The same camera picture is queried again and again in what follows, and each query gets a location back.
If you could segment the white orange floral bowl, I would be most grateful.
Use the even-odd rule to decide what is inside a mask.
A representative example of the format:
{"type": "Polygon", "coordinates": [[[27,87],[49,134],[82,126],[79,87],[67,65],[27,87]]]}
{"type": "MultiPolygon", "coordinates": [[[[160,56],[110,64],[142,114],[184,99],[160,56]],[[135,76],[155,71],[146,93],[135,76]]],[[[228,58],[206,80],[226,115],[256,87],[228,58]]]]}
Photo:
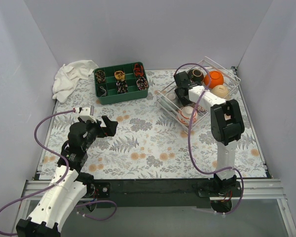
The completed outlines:
{"type": "Polygon", "coordinates": [[[179,110],[178,110],[178,114],[177,114],[177,119],[178,121],[185,125],[185,126],[188,126],[189,125],[189,121],[190,121],[190,118],[191,116],[192,117],[192,124],[196,123],[197,120],[198,120],[198,114],[197,114],[197,111],[195,111],[193,114],[193,107],[191,106],[184,106],[184,107],[181,107],[179,110]]]}

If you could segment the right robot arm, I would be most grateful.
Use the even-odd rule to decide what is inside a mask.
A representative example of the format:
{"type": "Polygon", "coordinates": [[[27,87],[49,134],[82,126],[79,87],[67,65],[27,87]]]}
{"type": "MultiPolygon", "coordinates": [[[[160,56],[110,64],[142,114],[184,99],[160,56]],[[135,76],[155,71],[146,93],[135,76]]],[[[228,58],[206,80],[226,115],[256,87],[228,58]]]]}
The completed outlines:
{"type": "Polygon", "coordinates": [[[175,93],[183,105],[194,103],[191,113],[195,114],[202,106],[211,117],[211,133],[217,141],[217,168],[212,172],[213,180],[210,190],[219,196],[227,195],[236,186],[235,146],[244,132],[242,115],[236,100],[225,100],[212,94],[207,87],[198,81],[191,81],[187,72],[174,74],[177,88],[175,93]]]}

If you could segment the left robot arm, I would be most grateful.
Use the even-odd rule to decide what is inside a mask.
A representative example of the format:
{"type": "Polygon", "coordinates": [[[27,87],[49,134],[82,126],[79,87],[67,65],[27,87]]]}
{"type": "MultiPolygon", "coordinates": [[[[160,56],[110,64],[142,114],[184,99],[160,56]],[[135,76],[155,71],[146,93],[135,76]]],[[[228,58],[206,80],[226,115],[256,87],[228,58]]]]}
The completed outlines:
{"type": "Polygon", "coordinates": [[[117,121],[102,116],[79,116],[69,128],[68,139],[61,148],[55,173],[37,206],[16,225],[19,237],[59,237],[70,213],[82,197],[95,192],[92,175],[81,172],[87,150],[97,138],[113,137],[117,121]]]}

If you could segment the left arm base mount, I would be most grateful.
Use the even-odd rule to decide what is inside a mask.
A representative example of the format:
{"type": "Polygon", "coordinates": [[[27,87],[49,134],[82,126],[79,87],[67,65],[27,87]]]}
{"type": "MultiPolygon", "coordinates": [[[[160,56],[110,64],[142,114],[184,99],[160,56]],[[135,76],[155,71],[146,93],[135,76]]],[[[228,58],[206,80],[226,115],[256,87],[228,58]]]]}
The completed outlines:
{"type": "Polygon", "coordinates": [[[78,210],[91,213],[97,204],[90,204],[96,200],[102,200],[110,197],[111,184],[109,182],[93,182],[87,185],[87,193],[82,197],[78,204],[88,203],[88,205],[79,207],[78,210]]]}

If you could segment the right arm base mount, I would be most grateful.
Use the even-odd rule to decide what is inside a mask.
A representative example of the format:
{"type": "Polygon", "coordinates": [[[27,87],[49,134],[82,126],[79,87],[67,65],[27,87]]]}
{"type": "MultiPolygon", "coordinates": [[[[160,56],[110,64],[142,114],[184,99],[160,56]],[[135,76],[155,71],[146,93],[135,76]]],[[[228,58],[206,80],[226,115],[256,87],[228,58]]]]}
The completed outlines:
{"type": "Polygon", "coordinates": [[[203,180],[197,184],[196,190],[200,198],[209,199],[210,208],[215,214],[223,216],[232,212],[232,198],[241,198],[243,194],[239,181],[220,186],[213,179],[203,180]]]}

